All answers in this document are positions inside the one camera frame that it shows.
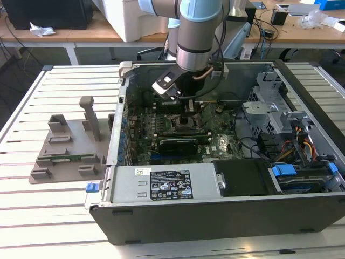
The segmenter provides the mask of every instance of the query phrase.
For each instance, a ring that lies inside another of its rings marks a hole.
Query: gray plastic stand
[[[82,97],[86,120],[66,121],[61,114],[50,118],[49,133],[31,172],[29,183],[101,180],[112,129],[109,120],[98,120],[92,109],[93,97]]]

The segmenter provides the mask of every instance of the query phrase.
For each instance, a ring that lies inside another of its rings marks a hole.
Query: barcode sticker
[[[141,176],[141,175],[150,175],[151,168],[136,168],[135,169],[135,175]]]

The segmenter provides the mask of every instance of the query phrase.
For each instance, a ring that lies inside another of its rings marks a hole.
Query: motherboard
[[[129,114],[133,164],[168,165],[242,159],[234,138],[235,111],[222,103],[200,105],[189,118],[171,107],[153,106]]]

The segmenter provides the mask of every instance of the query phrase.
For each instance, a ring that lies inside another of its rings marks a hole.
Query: yellow wire
[[[291,148],[288,152],[286,152],[283,156],[281,156],[280,158],[277,159],[277,161],[287,157],[288,155],[290,155],[295,149]]]
[[[313,149],[312,149],[312,146],[308,142],[303,142],[303,143],[310,148],[310,155],[312,156],[312,159],[313,159]]]

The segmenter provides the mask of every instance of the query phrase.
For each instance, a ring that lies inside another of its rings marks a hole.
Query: power supply label
[[[150,198],[153,201],[193,199],[188,170],[151,172],[150,185]]]

